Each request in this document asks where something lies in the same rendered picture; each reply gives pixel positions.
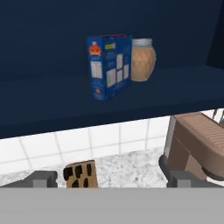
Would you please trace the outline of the dark blue cabinet door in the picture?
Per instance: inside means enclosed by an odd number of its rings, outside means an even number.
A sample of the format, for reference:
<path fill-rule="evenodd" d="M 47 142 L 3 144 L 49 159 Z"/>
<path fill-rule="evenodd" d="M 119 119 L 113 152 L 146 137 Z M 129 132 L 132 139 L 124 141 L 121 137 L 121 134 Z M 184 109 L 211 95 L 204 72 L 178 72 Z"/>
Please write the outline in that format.
<path fill-rule="evenodd" d="M 220 7 L 219 18 L 206 64 L 210 67 L 217 67 L 224 70 L 224 0 L 222 0 Z"/>

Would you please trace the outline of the blue food box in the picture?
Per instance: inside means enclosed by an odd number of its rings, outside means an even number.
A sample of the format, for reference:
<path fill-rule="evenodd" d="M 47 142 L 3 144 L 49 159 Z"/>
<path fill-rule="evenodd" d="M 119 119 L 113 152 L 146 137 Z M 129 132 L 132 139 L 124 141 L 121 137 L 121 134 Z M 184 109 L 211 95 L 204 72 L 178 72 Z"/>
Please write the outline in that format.
<path fill-rule="evenodd" d="M 107 101 L 131 84 L 131 41 L 127 34 L 87 37 L 93 98 Z"/>

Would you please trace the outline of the brown stand mixer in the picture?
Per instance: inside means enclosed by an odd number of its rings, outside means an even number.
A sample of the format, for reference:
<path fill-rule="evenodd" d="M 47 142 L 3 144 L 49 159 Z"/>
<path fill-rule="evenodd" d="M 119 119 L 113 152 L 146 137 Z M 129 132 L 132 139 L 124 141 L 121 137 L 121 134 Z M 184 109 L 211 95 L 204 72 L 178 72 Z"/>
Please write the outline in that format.
<path fill-rule="evenodd" d="M 167 179 L 184 171 L 224 181 L 224 126 L 201 112 L 172 115 L 158 163 Z"/>

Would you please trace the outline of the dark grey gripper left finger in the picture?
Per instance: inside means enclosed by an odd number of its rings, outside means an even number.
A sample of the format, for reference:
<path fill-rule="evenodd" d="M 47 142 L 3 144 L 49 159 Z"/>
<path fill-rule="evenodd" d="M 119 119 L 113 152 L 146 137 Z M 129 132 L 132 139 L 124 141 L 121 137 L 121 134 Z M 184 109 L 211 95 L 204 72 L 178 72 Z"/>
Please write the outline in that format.
<path fill-rule="evenodd" d="M 57 178 L 56 171 L 34 171 L 26 178 L 4 185 L 4 187 L 57 188 Z"/>

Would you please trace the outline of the dark blue open cabinet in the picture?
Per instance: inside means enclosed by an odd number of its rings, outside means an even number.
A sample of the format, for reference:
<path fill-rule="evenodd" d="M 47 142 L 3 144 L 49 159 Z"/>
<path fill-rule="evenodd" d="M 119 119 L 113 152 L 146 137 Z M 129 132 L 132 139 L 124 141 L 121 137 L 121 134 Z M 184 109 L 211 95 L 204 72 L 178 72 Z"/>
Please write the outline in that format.
<path fill-rule="evenodd" d="M 0 139 L 224 107 L 224 0 L 0 0 Z"/>

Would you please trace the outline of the tan knife block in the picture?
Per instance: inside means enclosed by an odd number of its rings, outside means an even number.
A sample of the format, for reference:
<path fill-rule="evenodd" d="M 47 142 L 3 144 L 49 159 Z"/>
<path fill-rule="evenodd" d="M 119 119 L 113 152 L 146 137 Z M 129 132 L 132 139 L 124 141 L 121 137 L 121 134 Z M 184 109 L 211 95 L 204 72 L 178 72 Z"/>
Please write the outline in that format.
<path fill-rule="evenodd" d="M 67 188 L 97 188 L 95 161 L 68 164 L 63 169 L 63 178 Z"/>

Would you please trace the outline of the beige glass jar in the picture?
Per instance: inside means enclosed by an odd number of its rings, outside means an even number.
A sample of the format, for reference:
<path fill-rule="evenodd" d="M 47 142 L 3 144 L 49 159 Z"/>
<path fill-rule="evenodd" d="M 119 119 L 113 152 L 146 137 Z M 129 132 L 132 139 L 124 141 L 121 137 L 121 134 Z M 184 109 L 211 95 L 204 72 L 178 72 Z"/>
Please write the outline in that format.
<path fill-rule="evenodd" d="M 133 38 L 131 53 L 131 79 L 147 81 L 153 72 L 157 55 L 151 38 Z"/>

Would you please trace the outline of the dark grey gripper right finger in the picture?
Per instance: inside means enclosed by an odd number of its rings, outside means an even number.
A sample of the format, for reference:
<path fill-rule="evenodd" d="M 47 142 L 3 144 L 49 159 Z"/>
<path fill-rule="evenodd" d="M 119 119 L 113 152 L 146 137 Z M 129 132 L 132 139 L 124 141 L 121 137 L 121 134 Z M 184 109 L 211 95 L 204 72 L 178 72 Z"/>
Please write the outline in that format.
<path fill-rule="evenodd" d="M 171 171 L 166 186 L 176 188 L 219 187 L 219 185 L 207 182 L 206 180 L 200 180 L 189 171 Z"/>

